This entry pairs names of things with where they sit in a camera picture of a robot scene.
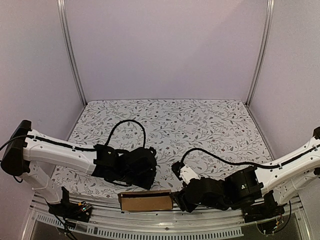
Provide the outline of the brown cardboard paper box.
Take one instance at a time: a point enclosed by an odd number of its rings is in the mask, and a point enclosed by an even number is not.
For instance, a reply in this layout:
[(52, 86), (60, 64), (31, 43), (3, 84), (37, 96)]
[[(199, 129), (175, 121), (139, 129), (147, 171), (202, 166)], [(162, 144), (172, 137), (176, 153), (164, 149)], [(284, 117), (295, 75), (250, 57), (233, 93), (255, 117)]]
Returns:
[(173, 209), (171, 190), (126, 191), (118, 194), (122, 211), (152, 212)]

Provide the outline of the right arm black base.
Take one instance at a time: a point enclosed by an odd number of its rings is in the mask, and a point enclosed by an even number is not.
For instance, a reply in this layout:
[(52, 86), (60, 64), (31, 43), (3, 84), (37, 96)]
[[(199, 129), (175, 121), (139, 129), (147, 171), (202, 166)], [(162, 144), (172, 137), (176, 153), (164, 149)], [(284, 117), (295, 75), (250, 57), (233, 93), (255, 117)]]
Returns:
[(254, 204), (242, 209), (245, 223), (256, 222), (270, 219), (285, 213), (285, 204), (278, 204), (273, 196), (274, 191), (266, 193), (263, 196), (263, 203)]

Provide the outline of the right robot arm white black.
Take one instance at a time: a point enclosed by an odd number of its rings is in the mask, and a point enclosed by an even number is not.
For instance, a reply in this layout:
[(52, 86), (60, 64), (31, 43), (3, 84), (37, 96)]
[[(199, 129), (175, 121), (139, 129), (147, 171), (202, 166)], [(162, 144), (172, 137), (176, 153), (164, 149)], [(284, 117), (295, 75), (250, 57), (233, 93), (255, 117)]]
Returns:
[(182, 211), (192, 212), (197, 206), (218, 210), (245, 209), (263, 198), (258, 205), (262, 218), (281, 214), (282, 208), (299, 190), (320, 176), (320, 129), (297, 150), (270, 163), (237, 162), (244, 166), (223, 180), (199, 177), (184, 160), (171, 169), (183, 188), (170, 194)]

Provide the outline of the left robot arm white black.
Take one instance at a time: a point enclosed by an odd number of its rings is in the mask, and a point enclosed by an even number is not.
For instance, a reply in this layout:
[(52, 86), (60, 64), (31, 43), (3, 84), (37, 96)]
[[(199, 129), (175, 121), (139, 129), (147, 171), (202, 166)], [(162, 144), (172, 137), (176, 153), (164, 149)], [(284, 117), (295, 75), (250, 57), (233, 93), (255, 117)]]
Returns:
[(145, 190), (151, 189), (156, 177), (156, 150), (152, 147), (129, 151), (108, 143), (84, 146), (45, 136), (33, 129), (29, 120), (23, 120), (1, 148), (5, 150), (1, 169), (26, 181), (63, 217), (74, 213), (74, 205), (66, 200), (68, 192), (58, 187), (39, 163), (72, 168), (108, 183)]

